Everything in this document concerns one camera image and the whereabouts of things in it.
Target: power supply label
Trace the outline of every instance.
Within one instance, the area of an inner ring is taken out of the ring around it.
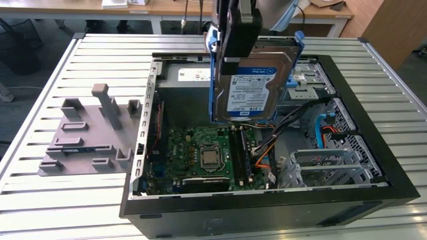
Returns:
[[[227,111],[233,117],[257,115],[264,111],[269,95],[267,84],[276,76],[275,67],[239,67],[231,76]]]
[[[211,81],[209,68],[181,68],[177,71],[179,82]]]

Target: ram slot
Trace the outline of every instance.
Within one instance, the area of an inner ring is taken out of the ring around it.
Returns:
[[[228,140],[233,180],[239,186],[243,186],[252,180],[249,179],[252,172],[244,132],[240,129],[229,129]]]

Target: metal table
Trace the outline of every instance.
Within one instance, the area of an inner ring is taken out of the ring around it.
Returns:
[[[229,234],[243,239],[426,239],[427,109],[370,44],[354,38],[307,38],[305,54],[331,55],[422,197],[342,227]],[[0,235],[5,239],[140,240],[119,207],[125,174],[39,177],[39,163],[59,126],[65,97],[99,104],[95,83],[119,104],[141,99],[152,52],[201,52],[191,35],[87,34],[72,39],[0,162]]]

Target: hard drive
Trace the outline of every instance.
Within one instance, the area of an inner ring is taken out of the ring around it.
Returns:
[[[215,71],[212,122],[268,121],[304,44],[297,37],[260,39],[249,56],[241,58],[236,75]]]

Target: motherboard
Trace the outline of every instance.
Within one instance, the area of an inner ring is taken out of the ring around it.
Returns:
[[[157,194],[264,189],[260,170],[251,170],[251,128],[172,128],[165,161],[153,164]]]

